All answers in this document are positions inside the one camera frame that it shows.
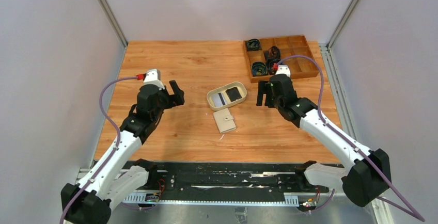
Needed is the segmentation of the white credit card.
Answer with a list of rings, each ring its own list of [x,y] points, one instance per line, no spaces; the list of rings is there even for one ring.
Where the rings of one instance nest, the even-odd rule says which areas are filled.
[[[216,108],[219,108],[219,107],[222,107],[222,106],[228,104],[227,100],[225,99],[224,95],[221,92],[213,94],[211,98],[212,98],[213,104]]]

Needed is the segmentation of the white leather card holder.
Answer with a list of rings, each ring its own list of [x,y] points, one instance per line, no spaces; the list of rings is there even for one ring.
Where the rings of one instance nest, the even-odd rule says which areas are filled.
[[[218,131],[221,134],[233,131],[237,128],[234,116],[231,114],[228,108],[224,108],[213,113],[215,123],[217,125]]]

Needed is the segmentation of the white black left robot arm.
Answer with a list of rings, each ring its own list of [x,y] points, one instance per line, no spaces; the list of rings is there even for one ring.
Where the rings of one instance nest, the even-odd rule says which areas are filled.
[[[77,183],[61,190],[60,223],[108,223],[112,211],[134,190],[160,185],[158,167],[145,159],[137,160],[116,177],[131,155],[157,128],[164,110],[184,104],[184,91],[175,80],[169,94],[160,80],[144,81],[116,138],[101,159]]]

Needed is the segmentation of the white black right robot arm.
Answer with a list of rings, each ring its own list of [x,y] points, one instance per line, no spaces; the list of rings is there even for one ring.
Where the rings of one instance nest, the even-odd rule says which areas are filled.
[[[341,162],[341,168],[315,161],[297,167],[300,189],[324,186],[345,193],[352,203],[364,207],[390,188],[388,154],[359,143],[330,121],[317,104],[298,97],[287,75],[260,81],[256,104],[276,108],[285,120],[316,138]]]

